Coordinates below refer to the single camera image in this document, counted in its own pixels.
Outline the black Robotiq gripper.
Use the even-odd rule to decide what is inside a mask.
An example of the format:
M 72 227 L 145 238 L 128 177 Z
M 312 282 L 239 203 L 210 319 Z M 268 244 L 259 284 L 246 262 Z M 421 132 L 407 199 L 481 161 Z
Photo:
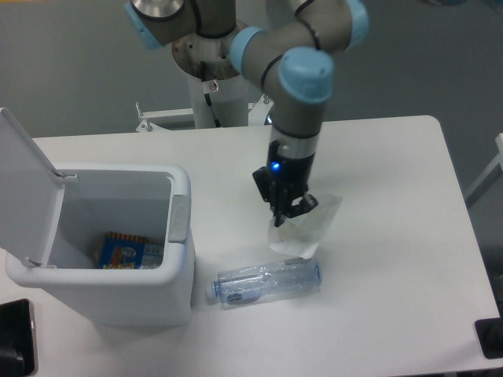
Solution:
M 303 158 L 291 158 L 280 154 L 282 144 L 278 140 L 270 143 L 268 170 L 260 167 L 252 177 L 263 201 L 274 213 L 274 227 L 279 228 L 285 220 L 311 212 L 318 200 L 308 191 L 308 180 L 314 154 Z M 290 196 L 304 196 L 297 204 L 288 203 Z

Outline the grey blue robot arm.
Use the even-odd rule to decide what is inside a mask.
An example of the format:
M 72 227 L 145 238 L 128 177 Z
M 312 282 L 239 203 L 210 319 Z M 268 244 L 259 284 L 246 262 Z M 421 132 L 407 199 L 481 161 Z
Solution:
M 253 174 L 274 224 L 318 204 L 308 179 L 333 92 L 332 55 L 360 43 L 369 16 L 360 1 L 293 1 L 295 19 L 275 31 L 237 19 L 233 1 L 128 1 L 150 49 L 170 46 L 189 82 L 198 128 L 248 123 L 247 83 L 273 102 L 266 165 Z

